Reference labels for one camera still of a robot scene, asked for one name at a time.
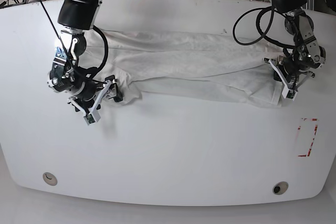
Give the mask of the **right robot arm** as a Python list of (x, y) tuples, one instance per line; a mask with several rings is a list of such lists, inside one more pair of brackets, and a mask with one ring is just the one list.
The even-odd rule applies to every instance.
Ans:
[[(55, 92), (69, 92), (67, 100), (76, 112), (82, 113), (85, 122), (90, 125), (100, 120), (101, 101), (112, 99), (118, 103), (123, 100), (118, 81), (114, 75), (104, 81), (95, 80), (95, 76), (104, 68), (108, 60), (108, 41), (103, 32), (94, 25), (102, 0), (64, 0), (58, 23), (64, 26), (63, 33), (70, 35), (70, 45), (57, 46), (52, 69), (49, 72), (48, 85)], [(82, 68), (79, 57), (86, 51), (86, 30), (94, 30), (103, 40), (103, 60), (98, 67)]]

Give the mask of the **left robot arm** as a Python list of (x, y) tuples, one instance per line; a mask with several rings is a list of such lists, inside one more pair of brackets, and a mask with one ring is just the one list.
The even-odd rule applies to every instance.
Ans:
[(275, 10), (285, 17), (285, 29), (293, 35), (293, 46), (281, 45), (283, 56), (277, 59), (265, 58), (264, 62), (275, 71), (274, 79), (282, 82), (282, 96), (296, 98), (298, 88), (310, 77), (315, 77), (312, 69), (322, 67), (326, 60), (325, 49), (319, 46), (313, 33), (312, 19), (302, 6), (307, 0), (270, 0)]

